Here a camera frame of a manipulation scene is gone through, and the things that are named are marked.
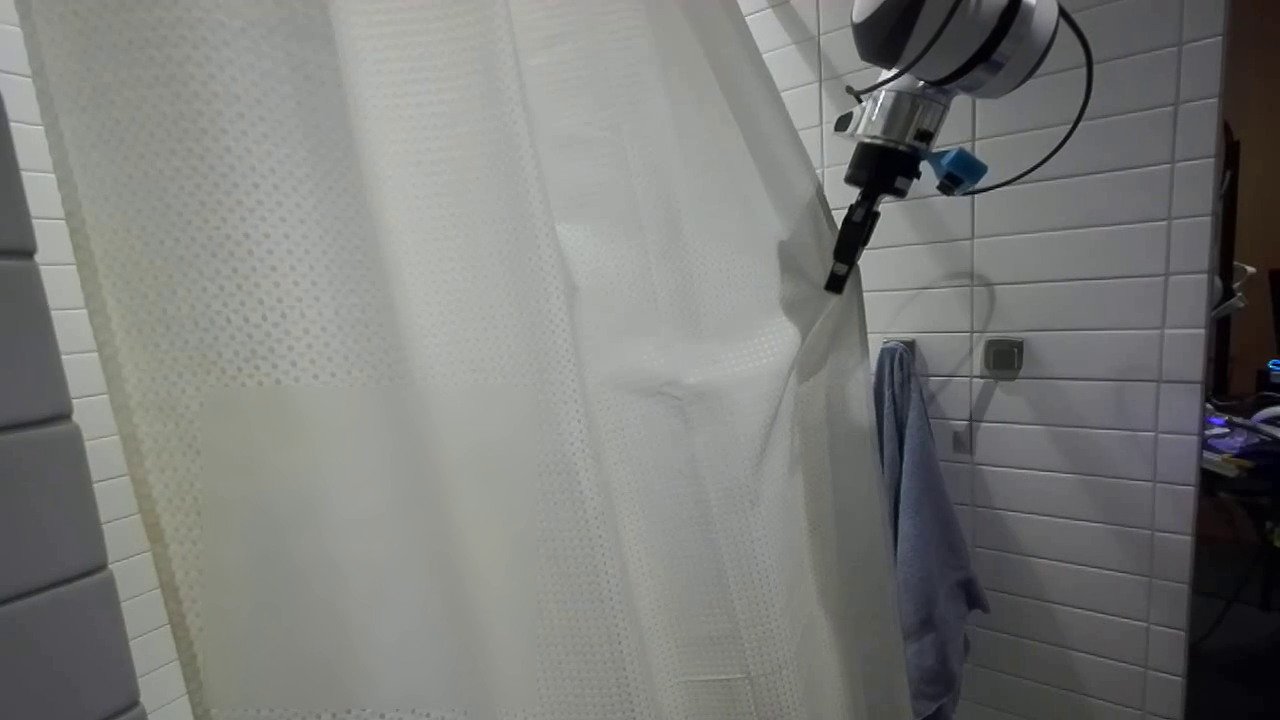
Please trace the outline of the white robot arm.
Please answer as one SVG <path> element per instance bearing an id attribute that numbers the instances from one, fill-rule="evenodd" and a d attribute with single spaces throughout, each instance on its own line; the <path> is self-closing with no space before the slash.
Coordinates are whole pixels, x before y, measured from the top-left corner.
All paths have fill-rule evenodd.
<path id="1" fill-rule="evenodd" d="M 955 94 L 998 98 L 1046 59 L 1067 10 L 1058 0 L 850 0 L 850 48 L 875 78 L 850 87 L 834 132 L 850 140 L 848 204 L 825 287 L 839 294 L 879 225 L 883 199 L 902 199 L 925 168 L 941 194 L 989 193 L 989 163 L 941 147 Z"/>

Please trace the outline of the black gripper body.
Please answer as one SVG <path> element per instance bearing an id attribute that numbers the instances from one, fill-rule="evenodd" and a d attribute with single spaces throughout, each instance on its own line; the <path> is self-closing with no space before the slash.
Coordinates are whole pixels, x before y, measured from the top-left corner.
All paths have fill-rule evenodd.
<path id="1" fill-rule="evenodd" d="M 925 78 L 893 78 L 866 91 L 834 132 L 850 140 L 842 179 L 864 194 L 902 194 L 932 150 L 952 94 Z"/>

